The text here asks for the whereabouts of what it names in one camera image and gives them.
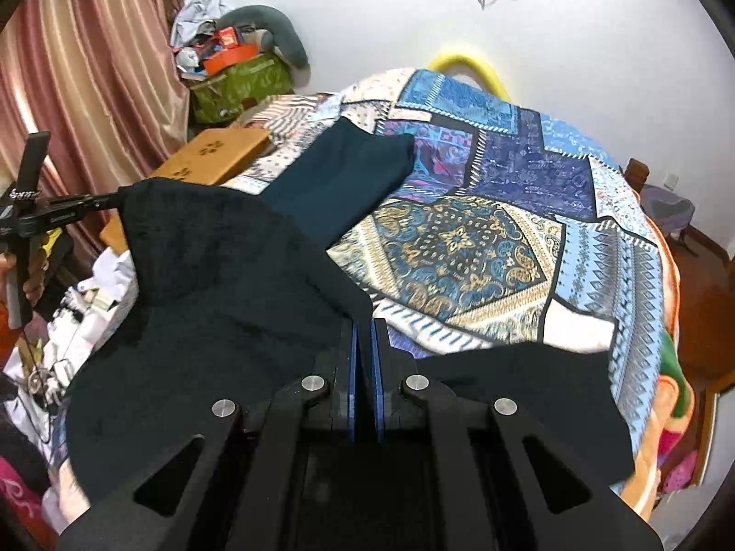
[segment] pink and gold curtain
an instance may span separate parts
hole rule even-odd
[[[131,184],[185,141],[188,94],[168,47],[183,0],[23,0],[0,34],[0,173],[50,130],[49,196]],[[106,218],[70,230],[88,263]]]

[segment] green bag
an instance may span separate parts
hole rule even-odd
[[[273,53],[233,64],[209,79],[184,79],[194,96],[194,115],[201,124],[220,124],[243,113],[243,99],[258,102],[268,95],[291,93],[288,67]]]

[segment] wall socket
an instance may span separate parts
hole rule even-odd
[[[666,188],[668,188],[670,191],[673,191],[676,188],[678,182],[679,176],[677,176],[676,174],[672,174],[671,172],[666,174],[666,176],[664,177],[664,186],[666,186]]]

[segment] yellow tube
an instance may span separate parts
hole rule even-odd
[[[508,91],[505,90],[498,75],[495,74],[495,70],[476,54],[460,50],[442,51],[436,58],[431,60],[427,68],[435,71],[435,73],[443,73],[447,68],[456,64],[464,64],[474,70],[482,80],[488,93],[500,97],[502,100],[510,101],[510,95],[508,95]]]

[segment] patchwork bedspread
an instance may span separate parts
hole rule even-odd
[[[637,452],[659,376],[662,259],[615,161],[543,113],[397,69],[267,108],[280,146],[229,185],[261,191],[340,115],[415,138],[413,172],[329,251],[392,343],[416,356],[524,340],[607,349]]]

